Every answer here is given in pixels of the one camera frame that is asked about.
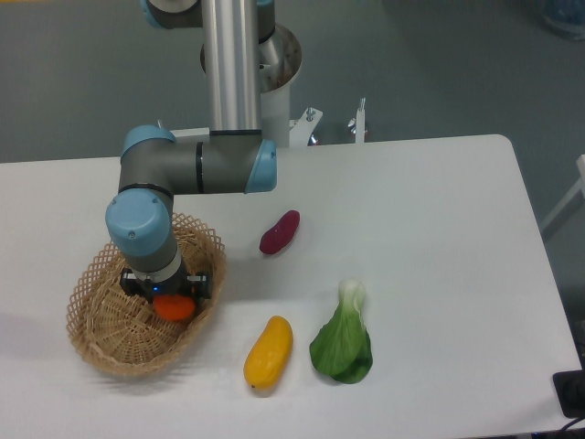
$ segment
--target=wicker basket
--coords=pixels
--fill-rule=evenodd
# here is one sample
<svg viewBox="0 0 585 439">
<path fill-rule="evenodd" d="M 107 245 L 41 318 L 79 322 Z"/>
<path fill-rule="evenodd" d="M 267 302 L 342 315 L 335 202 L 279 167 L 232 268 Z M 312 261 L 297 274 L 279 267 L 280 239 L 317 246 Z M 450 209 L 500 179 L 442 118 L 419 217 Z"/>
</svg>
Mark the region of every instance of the wicker basket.
<svg viewBox="0 0 585 439">
<path fill-rule="evenodd" d="M 119 285 L 127 267 L 108 243 L 78 281 L 67 307 L 67 330 L 81 357 L 115 375 L 157 372 L 176 360 L 209 320 L 226 274 L 224 245 L 199 219 L 173 215 L 173 229 L 190 273 L 212 273 L 211 299 L 199 303 L 191 318 L 169 322 L 146 300 L 128 296 Z"/>
</svg>

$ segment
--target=green leafy vegetable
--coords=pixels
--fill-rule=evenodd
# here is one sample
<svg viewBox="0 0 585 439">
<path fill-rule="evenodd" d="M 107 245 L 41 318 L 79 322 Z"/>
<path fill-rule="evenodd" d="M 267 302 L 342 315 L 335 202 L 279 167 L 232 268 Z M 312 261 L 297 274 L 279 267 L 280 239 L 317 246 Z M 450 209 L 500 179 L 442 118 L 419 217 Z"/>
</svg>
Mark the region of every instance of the green leafy vegetable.
<svg viewBox="0 0 585 439">
<path fill-rule="evenodd" d="M 309 346 L 313 366 L 346 384 L 360 382 L 372 367 L 372 347 L 361 310 L 366 287 L 357 279 L 339 283 L 339 305 Z"/>
</svg>

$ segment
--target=black cable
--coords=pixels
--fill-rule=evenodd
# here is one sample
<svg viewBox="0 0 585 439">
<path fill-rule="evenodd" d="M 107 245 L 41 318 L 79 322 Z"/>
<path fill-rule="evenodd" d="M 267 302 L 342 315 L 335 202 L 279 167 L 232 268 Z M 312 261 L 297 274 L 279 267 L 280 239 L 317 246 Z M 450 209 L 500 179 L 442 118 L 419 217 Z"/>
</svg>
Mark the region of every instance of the black cable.
<svg viewBox="0 0 585 439">
<path fill-rule="evenodd" d="M 563 434 L 573 425 L 575 425 L 576 423 L 580 423 L 581 421 L 585 421 L 585 416 L 581 416 L 580 418 L 577 419 L 573 419 L 570 423 L 568 423 L 567 425 L 565 425 L 563 428 L 561 428 L 560 430 L 557 431 L 557 435 L 555 436 L 555 439 L 560 439 L 561 437 L 563 437 Z"/>
</svg>

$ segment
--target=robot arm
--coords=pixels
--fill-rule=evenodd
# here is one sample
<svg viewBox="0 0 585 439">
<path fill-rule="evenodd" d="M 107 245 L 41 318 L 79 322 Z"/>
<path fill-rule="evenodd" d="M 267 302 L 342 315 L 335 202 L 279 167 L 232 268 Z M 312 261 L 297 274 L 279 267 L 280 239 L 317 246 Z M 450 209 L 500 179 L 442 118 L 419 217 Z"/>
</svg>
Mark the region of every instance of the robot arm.
<svg viewBox="0 0 585 439">
<path fill-rule="evenodd" d="M 145 125 L 126 136 L 106 225 L 132 267 L 122 273 L 127 294 L 152 301 L 158 294 L 209 291 L 208 276 L 188 273 L 178 249 L 171 226 L 175 195 L 275 188 L 276 145 L 261 131 L 258 37 L 258 11 L 261 28 L 273 32 L 273 8 L 271 0 L 143 0 L 149 21 L 162 27 L 196 27 L 201 16 L 210 134 L 208 142 L 180 144 L 171 132 Z"/>
</svg>

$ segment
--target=orange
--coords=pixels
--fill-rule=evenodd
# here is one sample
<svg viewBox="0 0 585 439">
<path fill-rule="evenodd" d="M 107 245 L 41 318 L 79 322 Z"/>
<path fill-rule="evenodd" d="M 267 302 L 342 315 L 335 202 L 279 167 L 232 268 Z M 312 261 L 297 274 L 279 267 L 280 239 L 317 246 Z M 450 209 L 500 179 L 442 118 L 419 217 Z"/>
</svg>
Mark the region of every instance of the orange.
<svg viewBox="0 0 585 439">
<path fill-rule="evenodd" d="M 184 295 L 156 295 L 153 299 L 154 311 L 164 320 L 176 322 L 193 315 L 195 302 Z"/>
</svg>

